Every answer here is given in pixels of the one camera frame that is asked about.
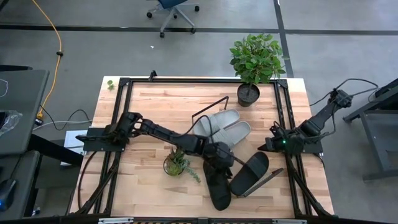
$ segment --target butcher block tabletop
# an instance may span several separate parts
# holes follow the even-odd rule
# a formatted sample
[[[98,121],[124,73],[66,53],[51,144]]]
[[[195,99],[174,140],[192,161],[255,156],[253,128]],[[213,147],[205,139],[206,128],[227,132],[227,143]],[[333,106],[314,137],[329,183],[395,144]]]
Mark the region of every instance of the butcher block tabletop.
[[[111,123],[116,100],[117,83],[121,77],[104,77],[99,91],[98,102],[93,118],[93,127],[103,128]],[[112,80],[115,89],[109,90],[107,82]],[[288,78],[290,99],[296,125],[311,117],[304,80]],[[251,133],[233,149],[235,156],[243,161],[248,160],[257,147],[265,143],[265,137],[272,137],[269,128],[278,121],[277,105],[273,85],[259,84],[260,98],[250,107],[243,108],[238,104],[236,90],[238,83],[134,83],[129,111],[138,112],[146,119],[153,120],[165,128],[177,133],[185,133],[192,125],[192,115],[197,111],[229,96],[227,109],[239,111],[240,120],[247,121]],[[126,97],[124,88],[119,116]],[[280,90],[284,114],[285,100]],[[204,114],[223,110],[220,103]],[[265,152],[269,158],[269,170],[285,170],[246,198],[233,195],[230,206],[217,211],[209,196],[206,179],[203,173],[203,160],[199,157],[186,156],[191,167],[201,179],[198,183],[188,172],[178,177],[168,176],[164,172],[163,162],[172,146],[151,136],[138,136],[130,140],[122,153],[119,165],[116,189],[112,207],[112,216],[129,217],[211,217],[211,218],[293,218],[294,211],[290,196],[289,180],[286,171],[285,157],[281,153]],[[85,156],[81,170],[87,158]],[[82,204],[88,200],[98,186],[104,152],[98,152],[88,164],[81,185]],[[302,154],[303,166],[308,188],[326,211],[333,213],[325,171],[319,158],[312,154]],[[235,162],[233,174],[242,168]],[[303,198],[297,186],[300,209],[304,211]],[[104,191],[101,211],[108,195]],[[77,186],[73,196],[71,212],[78,210]]]

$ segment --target concrete floor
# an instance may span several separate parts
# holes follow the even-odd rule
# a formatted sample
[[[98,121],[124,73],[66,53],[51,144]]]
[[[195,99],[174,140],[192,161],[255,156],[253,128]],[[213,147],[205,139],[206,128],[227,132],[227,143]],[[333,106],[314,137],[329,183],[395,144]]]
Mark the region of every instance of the concrete floor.
[[[164,15],[148,20],[146,11],[154,1],[82,0],[37,1],[59,26],[160,27]],[[202,0],[201,11],[187,9],[199,28],[277,29],[272,0]],[[286,29],[397,30],[394,0],[280,0]],[[0,12],[3,24],[45,24],[35,6],[26,0],[13,0]],[[187,27],[180,19],[172,27]],[[76,109],[93,116],[100,83],[105,75],[233,77],[228,64],[229,48],[246,33],[183,32],[60,32],[65,56],[57,86],[46,109],[54,119],[67,119]],[[304,78],[310,102],[321,98],[346,78],[365,78],[385,85],[397,77],[398,36],[396,35],[288,35],[294,77]],[[53,74],[58,50],[53,31],[0,30],[0,63],[28,65]],[[363,83],[347,83],[343,89],[354,93],[368,88]],[[364,183],[362,175],[377,171],[362,124],[345,124],[342,117],[367,102],[367,95],[354,98],[353,106],[336,114],[337,132],[323,143],[326,176],[335,213],[344,218],[396,223],[398,178]],[[325,105],[312,108],[316,113]],[[83,120],[82,114],[75,120]],[[67,129],[85,129],[88,124]],[[331,122],[326,130],[332,128]],[[64,131],[46,126],[37,134],[62,139]],[[47,167],[57,162],[48,161]],[[38,200],[45,215],[65,212],[77,172],[67,171],[68,186],[51,186]],[[42,171],[46,182],[45,171]],[[56,182],[57,176],[51,175]]]

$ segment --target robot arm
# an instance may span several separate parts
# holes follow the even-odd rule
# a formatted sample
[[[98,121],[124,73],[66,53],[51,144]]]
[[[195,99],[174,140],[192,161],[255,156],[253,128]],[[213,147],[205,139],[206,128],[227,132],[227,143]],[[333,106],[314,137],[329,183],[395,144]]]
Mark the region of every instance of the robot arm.
[[[315,116],[305,120],[299,127],[293,129],[282,129],[274,123],[270,128],[273,138],[266,138],[266,144],[260,146],[261,151],[286,152],[289,154],[300,154],[305,144],[313,144],[321,140],[327,134],[321,134],[326,121],[334,113],[342,108],[351,106],[352,95],[343,90],[334,89],[330,93],[328,104]]]
[[[142,118],[140,113],[133,112],[123,113],[117,124],[107,125],[102,136],[77,136],[76,138],[83,142],[104,141],[108,144],[125,145],[129,142],[129,138],[142,134],[173,144],[186,155],[202,157],[204,160],[216,159],[217,167],[231,167],[235,159],[225,143],[209,143],[208,137],[205,136],[176,133],[149,119]]]

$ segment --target black slide sandal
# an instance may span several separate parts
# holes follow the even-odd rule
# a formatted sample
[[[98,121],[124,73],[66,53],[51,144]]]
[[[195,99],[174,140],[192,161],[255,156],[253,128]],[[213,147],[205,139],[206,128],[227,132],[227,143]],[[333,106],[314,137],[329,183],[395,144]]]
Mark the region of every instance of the black slide sandal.
[[[214,207],[219,211],[228,208],[232,196],[226,176],[216,173],[215,169],[206,161],[203,161],[203,171],[205,172],[207,187]]]
[[[266,174],[269,167],[267,155],[263,152],[256,152],[243,165],[242,169],[232,179],[230,186],[232,194],[241,196],[249,190],[257,181]]]

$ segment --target office chair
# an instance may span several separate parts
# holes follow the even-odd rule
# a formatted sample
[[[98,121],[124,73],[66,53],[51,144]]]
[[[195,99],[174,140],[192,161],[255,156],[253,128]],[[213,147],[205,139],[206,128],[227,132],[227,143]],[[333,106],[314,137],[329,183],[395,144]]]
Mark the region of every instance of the office chair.
[[[160,28],[160,37],[161,38],[164,38],[163,30],[166,28],[167,24],[170,22],[172,16],[174,17],[174,19],[176,19],[177,14],[180,14],[180,16],[182,16],[182,18],[192,26],[192,28],[191,28],[192,34],[194,34],[197,31],[195,29],[194,23],[179,8],[179,6],[195,6],[195,12],[198,12],[200,8],[197,3],[182,4],[183,2],[186,2],[187,0],[158,0],[158,1],[159,1],[159,4],[156,5],[155,8],[148,10],[147,17],[149,19],[152,18],[153,12],[170,11],[170,14],[167,16],[166,20],[163,22],[162,27]]]

